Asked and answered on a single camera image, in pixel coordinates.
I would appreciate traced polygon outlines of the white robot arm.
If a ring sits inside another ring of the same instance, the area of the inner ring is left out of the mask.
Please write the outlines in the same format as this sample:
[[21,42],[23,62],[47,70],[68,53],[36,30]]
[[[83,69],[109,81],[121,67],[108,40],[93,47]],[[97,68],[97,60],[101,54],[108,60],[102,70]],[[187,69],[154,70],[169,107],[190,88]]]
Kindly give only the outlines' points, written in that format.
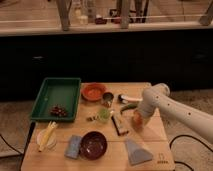
[[148,87],[142,92],[142,100],[137,110],[143,119],[151,118],[155,109],[176,118],[213,144],[213,115],[202,112],[169,97],[170,89],[164,83]]

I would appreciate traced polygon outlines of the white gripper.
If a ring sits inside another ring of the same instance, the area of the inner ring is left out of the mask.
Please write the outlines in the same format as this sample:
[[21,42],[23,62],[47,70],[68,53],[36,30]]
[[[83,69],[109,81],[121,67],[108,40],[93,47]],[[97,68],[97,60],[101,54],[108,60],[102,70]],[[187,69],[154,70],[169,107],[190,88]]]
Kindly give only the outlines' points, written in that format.
[[137,107],[137,113],[142,120],[142,125],[145,126],[154,115],[155,108],[147,104],[139,104]]

